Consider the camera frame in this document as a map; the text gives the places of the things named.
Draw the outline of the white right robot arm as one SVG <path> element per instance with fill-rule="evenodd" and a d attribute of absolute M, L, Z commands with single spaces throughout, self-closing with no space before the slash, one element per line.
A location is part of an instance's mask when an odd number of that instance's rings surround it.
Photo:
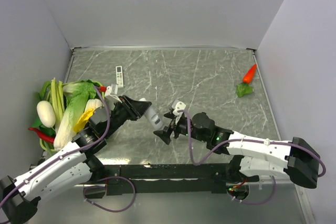
<path fill-rule="evenodd" d="M 178 114 L 169 112 L 165 117 L 171 119 L 170 124 L 154 131 L 165 144 L 170 144 L 171 137 L 180 135 L 188 137 L 189 141 L 206 144 L 209 153 L 199 162 L 192 161 L 194 165 L 202 164 L 213 153 L 231 155 L 229 175 L 235 181 L 253 176 L 276 176 L 288 178 L 304 188 L 317 187 L 321 177 L 320 155 L 300 137 L 277 141 L 248 136 L 217 126 L 205 112 L 190 117 L 180 110 Z"/>

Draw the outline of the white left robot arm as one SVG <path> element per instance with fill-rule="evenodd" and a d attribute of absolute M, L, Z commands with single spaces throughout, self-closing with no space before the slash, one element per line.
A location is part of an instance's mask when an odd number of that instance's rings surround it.
<path fill-rule="evenodd" d="M 86 127 L 54 156 L 16 178 L 2 178 L 1 208 L 8 222 L 26 223 L 43 200 L 76 184 L 101 181 L 104 166 L 95 153 L 127 120 L 140 119 L 151 105 L 150 101 L 120 96 L 113 110 L 107 105 L 95 109 Z"/>

